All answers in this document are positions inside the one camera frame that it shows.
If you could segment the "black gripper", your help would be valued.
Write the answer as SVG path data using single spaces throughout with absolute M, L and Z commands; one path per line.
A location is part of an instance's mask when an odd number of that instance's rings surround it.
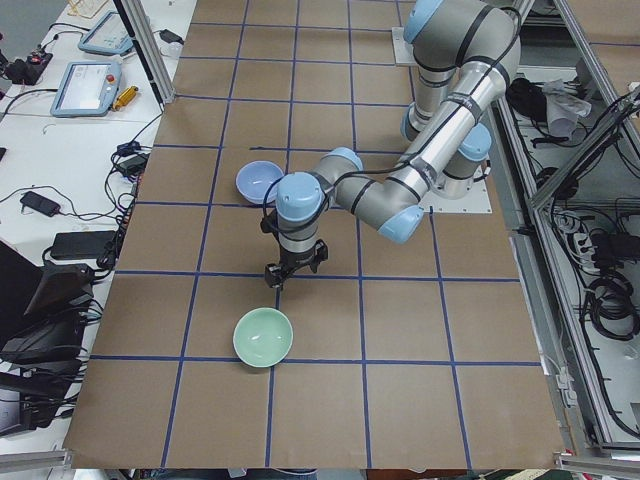
M 291 252 L 280 245 L 279 253 L 279 262 L 267 264 L 264 268 L 264 280 L 272 289 L 281 289 L 284 282 L 302 268 L 309 267 L 313 273 L 317 273 L 319 266 L 329 256 L 328 246 L 321 239 L 303 252 Z

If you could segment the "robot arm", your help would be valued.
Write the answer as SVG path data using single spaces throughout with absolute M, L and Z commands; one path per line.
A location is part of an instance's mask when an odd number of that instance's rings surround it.
M 477 138 L 484 112 L 514 79 L 522 21 L 515 8 L 484 1 L 415 3 L 403 33 L 419 70 L 416 97 L 402 123 L 407 151 L 382 170 L 383 182 L 352 150 L 336 148 L 313 169 L 274 184 L 275 208 L 261 220 L 280 253 L 277 263 L 265 267 L 269 287 L 280 289 L 299 269 L 317 270 L 327 260 L 318 221 L 333 205 L 396 243 L 412 236 L 424 215 L 420 202 L 438 178 L 460 157 L 484 157 L 468 143 Z

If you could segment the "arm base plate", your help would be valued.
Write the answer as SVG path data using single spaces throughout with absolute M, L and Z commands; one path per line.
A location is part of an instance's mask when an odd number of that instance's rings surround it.
M 413 67 L 417 62 L 413 55 L 413 46 L 404 39 L 404 28 L 393 27 L 391 39 L 396 66 Z
M 492 207 L 486 182 L 476 177 L 458 180 L 441 173 L 435 186 L 421 200 L 427 212 L 444 214 L 491 214 Z

